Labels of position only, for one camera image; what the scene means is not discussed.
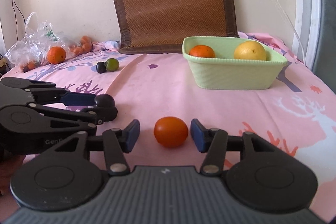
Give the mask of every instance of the white cable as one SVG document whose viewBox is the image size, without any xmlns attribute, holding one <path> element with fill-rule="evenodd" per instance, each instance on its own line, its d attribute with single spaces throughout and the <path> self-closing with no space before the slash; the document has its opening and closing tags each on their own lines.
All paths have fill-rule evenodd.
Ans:
<svg viewBox="0 0 336 224">
<path fill-rule="evenodd" d="M 295 34 L 295 36 L 296 36 L 296 38 L 297 38 L 297 40 L 298 40 L 298 42 L 299 42 L 299 44 L 300 44 L 300 47 L 301 47 L 303 63 L 304 63 L 304 65 L 306 65 L 305 51 L 304 51 L 304 49 L 303 49 L 303 45 L 302 45 L 301 39 L 300 39 L 299 35 L 297 34 L 297 32 L 296 32 L 296 30 L 295 30 L 295 27 L 294 27 L 293 23 L 291 22 L 289 16 L 288 16 L 287 13 L 285 12 L 285 10 L 281 7 L 279 1 L 278 1 L 278 0 L 273 0 L 273 1 L 275 1 L 275 5 L 280 9 L 280 11 L 281 11 L 281 16 L 284 16 L 284 17 L 285 17 L 285 18 L 283 18 L 283 19 L 287 20 L 287 21 L 289 22 L 290 26 L 292 27 L 292 29 L 293 29 L 293 31 L 294 31 L 294 34 Z"/>
</svg>

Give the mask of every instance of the brown woven mat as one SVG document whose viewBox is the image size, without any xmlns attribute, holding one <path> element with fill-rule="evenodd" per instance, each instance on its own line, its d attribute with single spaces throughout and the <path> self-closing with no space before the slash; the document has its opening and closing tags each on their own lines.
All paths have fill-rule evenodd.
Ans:
<svg viewBox="0 0 336 224">
<path fill-rule="evenodd" d="M 185 37 L 237 37 L 233 0 L 114 0 L 123 54 L 181 52 Z"/>
</svg>

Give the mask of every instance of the bed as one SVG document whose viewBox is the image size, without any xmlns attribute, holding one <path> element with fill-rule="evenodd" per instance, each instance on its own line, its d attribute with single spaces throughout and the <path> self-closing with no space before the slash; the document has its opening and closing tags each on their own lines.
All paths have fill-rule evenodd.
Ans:
<svg viewBox="0 0 336 224">
<path fill-rule="evenodd" d="M 133 119 L 140 121 L 141 133 L 134 150 L 126 155 L 135 165 L 195 165 L 200 154 L 191 137 L 176 149 L 159 145 L 153 135 L 155 122 L 176 116 L 187 125 L 197 118 L 207 128 L 217 127 L 230 135 L 252 131 L 310 167 L 318 177 L 319 188 L 311 209 L 325 221 L 336 214 L 336 96 L 278 39 L 266 34 L 242 34 L 257 39 L 283 54 L 288 65 L 268 90 L 204 90 L 193 78 L 182 54 L 123 55 L 113 51 L 94 51 L 59 65 L 47 65 L 5 75 L 50 81 L 71 91 L 110 94 L 119 111 L 117 118 L 98 126 L 98 134 L 108 128 L 124 128 Z M 120 69 L 98 74 L 99 61 L 116 58 Z M 53 105 L 65 108 L 62 104 Z M 68 108 L 79 111 L 80 107 Z M 91 154 L 91 161 L 104 168 L 102 153 Z M 228 152 L 225 168 L 239 161 Z M 18 206 L 12 196 L 0 199 L 0 221 Z"/>
</svg>

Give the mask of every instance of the green lime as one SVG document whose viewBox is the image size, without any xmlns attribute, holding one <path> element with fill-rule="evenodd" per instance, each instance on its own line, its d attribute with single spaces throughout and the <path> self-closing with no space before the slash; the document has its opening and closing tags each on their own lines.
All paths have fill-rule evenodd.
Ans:
<svg viewBox="0 0 336 224">
<path fill-rule="evenodd" d="M 105 67 L 108 71 L 116 71 L 119 69 L 119 61 L 115 58 L 109 58 L 105 62 Z"/>
</svg>

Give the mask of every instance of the yellow grapefruit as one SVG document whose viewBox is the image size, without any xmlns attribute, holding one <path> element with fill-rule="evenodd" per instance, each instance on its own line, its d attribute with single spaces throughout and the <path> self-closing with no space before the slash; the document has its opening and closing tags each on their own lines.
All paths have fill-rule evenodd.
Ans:
<svg viewBox="0 0 336 224">
<path fill-rule="evenodd" d="M 235 49 L 234 59 L 266 61 L 266 50 L 259 42 L 248 40 Z"/>
</svg>

